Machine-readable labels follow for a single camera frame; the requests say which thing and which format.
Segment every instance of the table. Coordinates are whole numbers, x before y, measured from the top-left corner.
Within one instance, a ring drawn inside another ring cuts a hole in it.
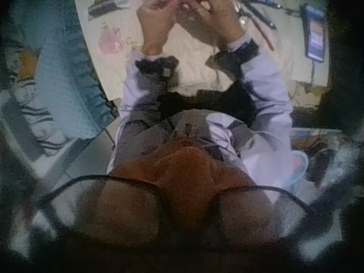
[[[143,41],[136,16],[136,10],[142,4],[142,0],[130,1],[130,9],[117,10],[92,20],[89,20],[87,10],[94,0],[75,1],[84,38],[106,96],[108,100],[122,98],[122,84],[126,78],[125,64],[132,48],[141,45]],[[292,9],[298,8],[300,4],[299,1],[289,0],[278,2]],[[268,49],[265,40],[250,20],[244,26],[247,33],[274,58],[289,86],[291,96],[295,96],[295,101],[302,105],[317,105],[320,98],[313,94],[297,92],[297,81],[310,82],[312,69],[312,62],[304,55],[301,19],[263,5],[255,7],[267,14],[277,25],[278,29],[273,31],[258,21],[273,43],[275,51]],[[119,53],[101,52],[99,39],[103,28],[118,31],[122,43]],[[179,14],[164,48],[166,54],[174,55],[180,60],[177,69],[179,84],[175,91],[192,96],[198,89],[223,91],[230,86],[231,79],[209,62],[210,57],[218,52],[216,41],[215,35],[204,27],[198,18],[191,14]],[[326,43],[326,46],[325,62],[316,65],[314,76],[314,84],[321,86],[327,86],[328,83],[329,43]]]

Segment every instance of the eyeglasses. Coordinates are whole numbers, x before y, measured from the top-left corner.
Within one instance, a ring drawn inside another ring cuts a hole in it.
[[[203,225],[191,231],[177,224],[171,201],[162,189],[144,181],[91,175],[71,180],[36,205],[54,212],[52,222],[59,230],[98,243],[146,250],[259,247],[287,238],[312,213],[283,189],[237,187],[215,195]]]

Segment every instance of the black wristband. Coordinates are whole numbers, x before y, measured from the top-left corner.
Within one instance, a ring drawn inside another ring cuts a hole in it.
[[[221,51],[214,56],[215,62],[222,67],[233,72],[236,76],[241,75],[240,66],[259,55],[259,46],[251,39],[249,43],[243,43],[236,51],[228,53]]]
[[[178,64],[178,59],[173,56],[161,57],[155,61],[142,59],[135,62],[136,67],[142,74],[157,76],[162,81],[167,81],[174,75]]]

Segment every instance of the phone screen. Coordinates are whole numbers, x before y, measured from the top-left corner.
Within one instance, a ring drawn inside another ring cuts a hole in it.
[[[324,26],[321,21],[310,20],[310,43],[317,49],[324,49]]]

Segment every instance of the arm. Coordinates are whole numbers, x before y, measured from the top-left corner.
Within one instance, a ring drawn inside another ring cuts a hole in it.
[[[119,108],[121,124],[117,145],[123,145],[133,136],[160,121],[158,97],[167,86],[156,76],[142,74],[135,63],[142,59],[154,61],[161,57],[168,34],[175,24],[179,0],[163,5],[159,0],[146,0],[137,15],[142,26],[144,43],[141,51],[133,50],[126,65],[127,78],[123,86],[123,98]]]
[[[126,80],[123,85],[123,98],[119,108],[121,124],[117,135],[117,145],[122,145],[133,136],[147,130],[160,120],[158,97],[167,91],[166,84],[158,77],[141,74],[136,61],[154,61],[160,57],[144,55],[133,50],[126,65]]]
[[[248,46],[251,39],[245,35],[230,1],[208,0],[210,10],[195,0],[188,2],[227,45],[230,56],[224,61],[224,68],[251,86],[250,95],[258,111],[251,129],[264,138],[274,151],[290,148],[292,121],[289,114],[292,106],[274,61],[264,50],[258,51],[256,45],[256,50]]]
[[[230,43],[228,50],[230,53],[235,52],[250,41],[245,35]],[[289,150],[289,132],[292,126],[289,115],[292,105],[273,59],[265,50],[259,49],[257,56],[241,64],[241,71],[241,80],[251,86],[250,95],[257,107],[257,116],[251,129],[261,135],[273,150]]]

